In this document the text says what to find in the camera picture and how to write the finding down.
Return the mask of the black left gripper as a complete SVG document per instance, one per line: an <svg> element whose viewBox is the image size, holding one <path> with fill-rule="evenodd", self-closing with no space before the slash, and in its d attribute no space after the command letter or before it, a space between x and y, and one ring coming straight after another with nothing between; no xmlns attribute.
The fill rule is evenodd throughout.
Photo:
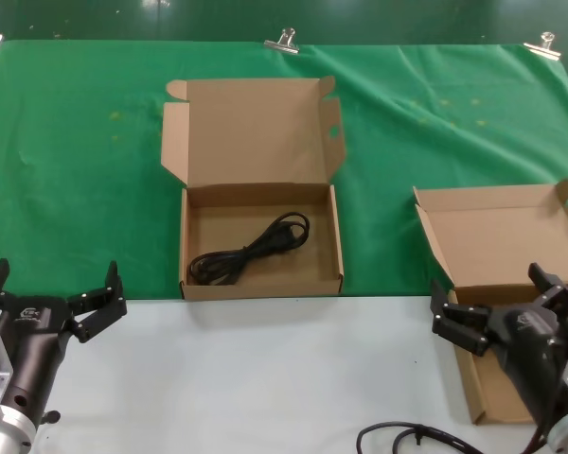
<svg viewBox="0 0 568 454"><path fill-rule="evenodd" d="M126 315L117 263L108 267L104 286L66 299L5 295L10 266L0 259L0 309L8 315L14 341L9 356L13 376L3 404L27 417L42 417L72 335L86 343Z"/></svg>

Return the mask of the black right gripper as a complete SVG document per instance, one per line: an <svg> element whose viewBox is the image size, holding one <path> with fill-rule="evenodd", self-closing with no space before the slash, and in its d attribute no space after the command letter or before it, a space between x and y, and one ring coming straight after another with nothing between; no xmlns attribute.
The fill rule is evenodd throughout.
<svg viewBox="0 0 568 454"><path fill-rule="evenodd" d="M568 285L537 263L528 277L540 295L532 304L490 308L449 301L436 280L431 283L432 332L482 357L491 348L535 422L550 414L565 360L557 316L568 318Z"/></svg>

